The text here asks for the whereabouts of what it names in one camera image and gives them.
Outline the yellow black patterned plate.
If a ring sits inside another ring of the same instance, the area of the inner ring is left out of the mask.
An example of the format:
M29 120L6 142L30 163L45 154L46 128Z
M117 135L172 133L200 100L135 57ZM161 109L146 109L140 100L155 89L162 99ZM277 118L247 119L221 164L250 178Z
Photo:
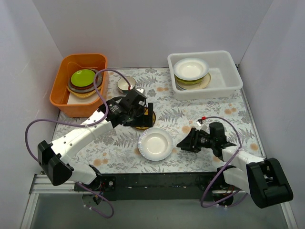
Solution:
M156 114L155 114L155 112L153 112L152 116L153 116L152 120L153 120L153 125L154 125L155 121L156 121ZM138 127L134 127L134 128L137 129L137 130L144 131L144 130L148 129L149 127L138 126Z

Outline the cream green glazed plate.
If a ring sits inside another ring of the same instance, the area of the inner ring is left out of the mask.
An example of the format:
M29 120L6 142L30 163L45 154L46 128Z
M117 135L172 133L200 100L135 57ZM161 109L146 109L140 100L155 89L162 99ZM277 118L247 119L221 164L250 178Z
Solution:
M190 84L184 84L176 80L176 85L181 90L201 90L208 86L208 84L211 81L211 75L208 73L206 76L204 76L200 82L190 85Z

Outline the white deep plate blue rim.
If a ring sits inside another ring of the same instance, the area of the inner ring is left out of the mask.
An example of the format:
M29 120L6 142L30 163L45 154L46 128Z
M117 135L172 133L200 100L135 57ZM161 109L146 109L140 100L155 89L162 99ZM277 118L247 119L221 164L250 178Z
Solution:
M173 72L179 79L195 81L208 74L209 65L200 58L184 58L174 65Z

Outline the lime green dotted plate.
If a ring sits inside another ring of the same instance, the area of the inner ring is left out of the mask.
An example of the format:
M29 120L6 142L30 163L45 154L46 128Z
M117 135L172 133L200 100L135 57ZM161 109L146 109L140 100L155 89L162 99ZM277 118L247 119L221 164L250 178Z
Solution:
M181 79L181 78L179 78L178 76L175 75L175 79L176 79L177 82L182 83L182 84L186 84L186 85L198 84L203 80L204 77L205 76L203 76L202 78L199 78L197 80L184 80L184 79Z

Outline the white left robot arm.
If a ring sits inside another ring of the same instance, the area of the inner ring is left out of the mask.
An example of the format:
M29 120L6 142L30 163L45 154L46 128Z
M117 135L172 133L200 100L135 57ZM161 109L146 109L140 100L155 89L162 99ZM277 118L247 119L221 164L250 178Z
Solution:
M127 127L153 127L153 103L139 90L132 89L101 106L79 127L50 143L38 144L38 161L54 186L66 181L81 182L89 190L101 187L101 174L93 165L74 164L72 159L97 137L122 125Z

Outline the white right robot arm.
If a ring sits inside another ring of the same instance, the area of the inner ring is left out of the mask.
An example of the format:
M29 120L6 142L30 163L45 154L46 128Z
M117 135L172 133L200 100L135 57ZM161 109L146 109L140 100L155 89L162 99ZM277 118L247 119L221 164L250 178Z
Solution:
M177 147L193 153L202 148L211 149L217 158L225 162L212 182L223 190L231 185L237 187L249 194L259 208L289 202L294 198L280 162L275 158L253 156L227 141L222 123L210 123L209 132L192 128Z

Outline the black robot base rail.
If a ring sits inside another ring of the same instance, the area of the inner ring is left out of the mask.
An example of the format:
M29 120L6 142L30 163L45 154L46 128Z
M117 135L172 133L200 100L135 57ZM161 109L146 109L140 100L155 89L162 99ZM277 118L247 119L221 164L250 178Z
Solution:
M216 172L100 174L89 185L76 184L74 191L90 189L109 201L200 200Z

